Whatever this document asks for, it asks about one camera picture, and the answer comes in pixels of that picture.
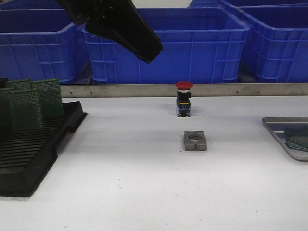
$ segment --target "blue plastic crate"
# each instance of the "blue plastic crate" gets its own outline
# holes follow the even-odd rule
[[[241,8],[252,28],[242,62],[260,82],[308,82],[308,7]]]
[[[236,82],[248,27],[219,8],[139,9],[164,50],[151,63],[83,30],[96,83]]]
[[[0,77],[70,84],[89,62],[80,26],[65,10],[1,10]]]
[[[238,7],[308,6],[308,0],[219,0],[219,3],[236,16]]]
[[[0,10],[62,9],[55,0],[11,0],[0,4]]]
[[[218,7],[218,0],[192,0],[188,7]]]

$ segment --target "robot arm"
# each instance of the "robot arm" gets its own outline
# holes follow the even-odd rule
[[[90,33],[120,43],[138,58],[151,62],[163,45],[131,0],[56,0],[76,24]]]

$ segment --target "slotted rack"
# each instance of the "slotted rack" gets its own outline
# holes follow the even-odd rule
[[[87,113],[80,102],[63,103],[64,116],[44,119],[44,129],[0,130],[0,196],[28,197],[57,159],[56,146],[75,132]]]

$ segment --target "gray metal block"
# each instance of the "gray metal block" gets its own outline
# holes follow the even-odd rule
[[[207,143],[202,131],[184,132],[185,151],[206,151]]]

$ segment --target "metal tray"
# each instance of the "metal tray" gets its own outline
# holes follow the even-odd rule
[[[290,149],[285,145],[285,128],[300,129],[302,126],[308,126],[308,118],[279,118],[267,117],[262,119],[266,129],[273,135],[278,143],[287,151],[287,153],[299,161],[308,161],[308,152]]]

